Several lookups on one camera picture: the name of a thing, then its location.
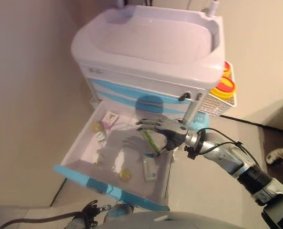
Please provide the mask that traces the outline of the dark robot left hand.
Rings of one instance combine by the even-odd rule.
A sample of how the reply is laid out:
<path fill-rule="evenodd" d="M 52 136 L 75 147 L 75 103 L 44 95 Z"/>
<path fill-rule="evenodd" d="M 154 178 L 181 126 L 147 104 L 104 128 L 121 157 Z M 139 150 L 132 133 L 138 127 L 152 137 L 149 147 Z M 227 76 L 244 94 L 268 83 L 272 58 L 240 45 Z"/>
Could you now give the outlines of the dark robot left hand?
<path fill-rule="evenodd" d="M 89 202 L 81 211 L 82 218 L 84 221 L 84 226 L 86 229 L 94 229 L 98 226 L 98 222 L 95 220 L 95 218 L 108 210 L 111 209 L 111 205 L 104 205 L 104 206 L 98 206 L 97 205 L 98 200 L 93 200 Z"/>

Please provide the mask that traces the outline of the dark robot right hand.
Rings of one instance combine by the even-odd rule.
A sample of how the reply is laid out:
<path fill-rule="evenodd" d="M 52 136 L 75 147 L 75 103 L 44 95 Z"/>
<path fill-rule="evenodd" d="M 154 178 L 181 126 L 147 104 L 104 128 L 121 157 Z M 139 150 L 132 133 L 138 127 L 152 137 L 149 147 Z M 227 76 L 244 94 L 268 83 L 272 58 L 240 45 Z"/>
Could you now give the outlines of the dark robot right hand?
<path fill-rule="evenodd" d="M 160 156 L 174 150 L 184 143 L 187 135 L 191 131 L 191 129 L 185 125 L 165 116 L 143 118 L 136 122 L 136 125 L 139 126 L 137 128 L 138 131 L 149 130 L 165 136 L 167 142 L 159 152 Z"/>

